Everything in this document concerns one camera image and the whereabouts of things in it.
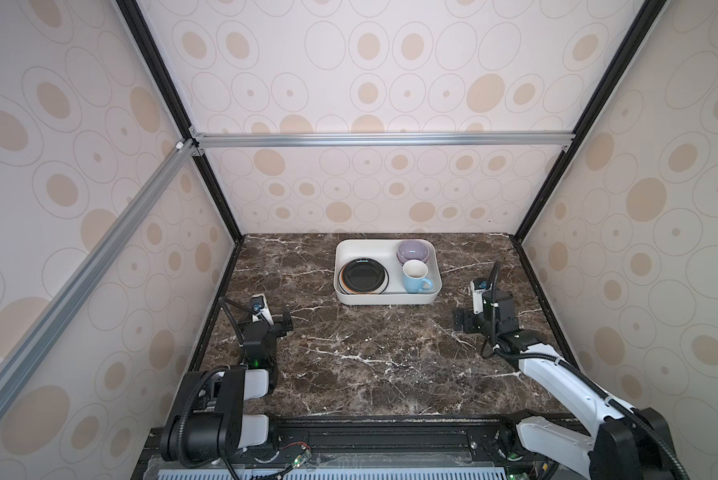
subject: brown marble surface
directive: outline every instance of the brown marble surface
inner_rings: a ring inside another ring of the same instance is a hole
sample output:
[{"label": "brown marble surface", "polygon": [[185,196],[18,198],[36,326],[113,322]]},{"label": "brown marble surface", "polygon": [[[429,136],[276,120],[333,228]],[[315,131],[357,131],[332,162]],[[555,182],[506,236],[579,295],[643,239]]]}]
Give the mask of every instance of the brown marble surface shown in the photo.
[{"label": "brown marble surface", "polygon": [[[335,248],[349,238],[424,238],[442,277],[427,306],[345,306],[333,288]],[[543,387],[498,357],[479,358],[483,337],[452,330],[452,309],[469,308],[468,283],[503,264],[519,324],[556,347],[546,317],[507,236],[499,234],[248,235],[228,296],[265,293],[271,309],[292,311],[295,331],[279,340],[274,393],[245,410],[277,416],[487,415],[532,408],[564,412]],[[236,363],[239,347],[221,313],[202,368]]]}]

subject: stack of plates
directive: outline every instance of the stack of plates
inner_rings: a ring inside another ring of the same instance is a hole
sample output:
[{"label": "stack of plates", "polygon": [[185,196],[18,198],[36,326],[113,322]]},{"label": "stack of plates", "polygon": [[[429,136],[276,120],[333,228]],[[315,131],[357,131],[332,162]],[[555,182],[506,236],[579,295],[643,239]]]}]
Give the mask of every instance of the stack of plates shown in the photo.
[{"label": "stack of plates", "polygon": [[388,272],[372,258],[357,258],[343,266],[338,280],[348,295],[379,295],[388,287]]}]

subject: mug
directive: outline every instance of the mug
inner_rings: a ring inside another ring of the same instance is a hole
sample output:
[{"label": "mug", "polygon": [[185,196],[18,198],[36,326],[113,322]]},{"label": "mug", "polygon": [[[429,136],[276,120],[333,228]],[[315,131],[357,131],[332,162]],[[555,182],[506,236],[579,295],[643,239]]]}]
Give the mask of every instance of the mug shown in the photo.
[{"label": "mug", "polygon": [[[428,266],[420,260],[408,260],[404,262],[402,272],[404,273],[402,283],[408,293],[421,293],[422,290],[431,290],[433,288],[431,280],[426,278]],[[423,288],[424,283],[428,284],[426,288]]]}]

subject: white tray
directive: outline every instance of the white tray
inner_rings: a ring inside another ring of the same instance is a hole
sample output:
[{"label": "white tray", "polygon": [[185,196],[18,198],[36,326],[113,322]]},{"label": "white tray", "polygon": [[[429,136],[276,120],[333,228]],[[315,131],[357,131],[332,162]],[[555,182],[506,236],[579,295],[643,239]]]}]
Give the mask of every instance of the white tray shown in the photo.
[{"label": "white tray", "polygon": [[[437,251],[431,242],[421,240],[428,246],[428,274],[426,277],[433,283],[431,290],[421,293],[407,293],[402,285],[402,265],[397,260],[397,248],[404,240],[343,240],[335,250],[335,278],[333,287],[337,299],[346,305],[427,305],[437,299],[442,290],[442,277],[437,266]],[[372,258],[386,267],[388,271],[388,287],[380,295],[347,295],[342,293],[338,285],[338,276],[343,265],[357,258]]]}]

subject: horizontal metal bar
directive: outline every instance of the horizontal metal bar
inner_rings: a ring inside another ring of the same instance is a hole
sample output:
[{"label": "horizontal metal bar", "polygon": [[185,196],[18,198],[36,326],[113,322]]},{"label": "horizontal metal bar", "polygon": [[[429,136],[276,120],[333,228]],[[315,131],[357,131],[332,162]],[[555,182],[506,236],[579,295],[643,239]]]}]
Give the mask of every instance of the horizontal metal bar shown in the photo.
[{"label": "horizontal metal bar", "polygon": [[0,418],[95,290],[100,279],[122,252],[145,217],[151,213],[164,189],[196,151],[193,140],[182,141],[180,150],[172,150],[151,179],[116,219],[100,243],[82,262],[63,290],[52,299],[42,317],[37,320],[19,346],[0,365]]},{"label": "horizontal metal bar", "polygon": [[380,145],[569,145],[571,131],[404,132],[385,134],[199,134],[200,148],[371,147]]}]

